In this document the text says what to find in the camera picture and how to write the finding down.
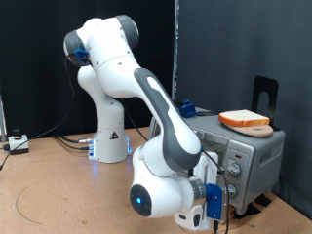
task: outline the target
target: toaster oven knob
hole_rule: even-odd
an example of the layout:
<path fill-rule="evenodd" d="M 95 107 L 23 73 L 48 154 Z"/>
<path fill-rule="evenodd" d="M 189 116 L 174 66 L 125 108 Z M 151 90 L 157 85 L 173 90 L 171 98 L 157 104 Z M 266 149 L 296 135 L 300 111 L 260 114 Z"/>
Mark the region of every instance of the toaster oven knob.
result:
<path fill-rule="evenodd" d="M 231 198 L 237 195 L 237 189 L 233 184 L 228 185 L 228 194 L 230 195 Z"/>
<path fill-rule="evenodd" d="M 226 171 L 228 171 L 233 177 L 237 177 L 241 174 L 241 167 L 238 164 L 231 164 L 227 166 Z"/>

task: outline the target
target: warning label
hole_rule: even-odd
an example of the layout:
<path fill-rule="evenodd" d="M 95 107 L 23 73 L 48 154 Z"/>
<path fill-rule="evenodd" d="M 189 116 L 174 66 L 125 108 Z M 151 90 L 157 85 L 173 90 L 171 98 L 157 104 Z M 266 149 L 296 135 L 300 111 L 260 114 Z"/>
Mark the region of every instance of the warning label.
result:
<path fill-rule="evenodd" d="M 118 135 L 116 134 L 116 132 L 114 131 L 114 133 L 111 135 L 110 139 L 115 139 L 115 138 L 119 138 Z"/>

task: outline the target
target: black curtain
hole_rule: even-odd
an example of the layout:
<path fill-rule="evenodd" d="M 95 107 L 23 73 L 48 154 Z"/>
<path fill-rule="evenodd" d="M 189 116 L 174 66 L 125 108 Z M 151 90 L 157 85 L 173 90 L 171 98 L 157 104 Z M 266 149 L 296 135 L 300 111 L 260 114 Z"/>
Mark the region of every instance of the black curtain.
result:
<path fill-rule="evenodd" d="M 286 140 L 273 192 L 312 218 L 312 2 L 179 2 L 177 99 L 251 109 L 254 77 L 277 80 L 274 125 Z"/>
<path fill-rule="evenodd" d="M 91 18 L 127 15 L 140 38 L 134 54 L 171 92 L 174 53 L 175 1 L 2 1 L 0 77 L 8 135 L 19 127 L 34 137 L 64 116 L 71 97 L 64 69 L 64 36 Z M 96 131 L 95 105 L 77 82 L 78 69 L 67 63 L 75 99 L 63 135 Z M 149 126 L 151 114 L 142 100 L 126 100 L 139 127 Z M 126 128 L 132 128 L 126 117 Z"/>

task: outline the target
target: metal pole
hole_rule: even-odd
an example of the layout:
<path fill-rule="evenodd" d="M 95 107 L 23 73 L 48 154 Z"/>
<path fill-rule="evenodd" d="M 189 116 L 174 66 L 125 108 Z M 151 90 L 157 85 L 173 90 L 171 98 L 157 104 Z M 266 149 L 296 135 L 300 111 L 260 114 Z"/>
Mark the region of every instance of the metal pole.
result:
<path fill-rule="evenodd" d="M 4 121 L 3 121 L 3 108 L 2 108 L 2 96 L 0 94 L 0 128 L 1 128 L 1 136 L 2 136 L 2 142 L 6 142 L 6 131 L 4 129 Z"/>
<path fill-rule="evenodd" d="M 174 44 L 174 72 L 173 72 L 173 88 L 172 88 L 172 99 L 175 99 L 175 86 L 176 86 L 176 66 L 177 66 L 177 24 L 178 24 L 178 7 L 179 0 L 175 0 L 175 44 Z"/>

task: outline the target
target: blue light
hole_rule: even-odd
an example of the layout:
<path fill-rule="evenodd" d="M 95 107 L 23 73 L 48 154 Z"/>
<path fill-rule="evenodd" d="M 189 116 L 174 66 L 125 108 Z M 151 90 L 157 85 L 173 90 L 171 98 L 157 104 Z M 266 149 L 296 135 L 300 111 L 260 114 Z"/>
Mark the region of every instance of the blue light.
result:
<path fill-rule="evenodd" d="M 98 179 L 98 163 L 97 162 L 94 162 L 93 176 L 94 176 L 94 179 Z"/>
<path fill-rule="evenodd" d="M 133 150 L 130 147 L 129 135 L 127 135 L 127 148 L 128 148 L 128 154 L 131 154 Z"/>

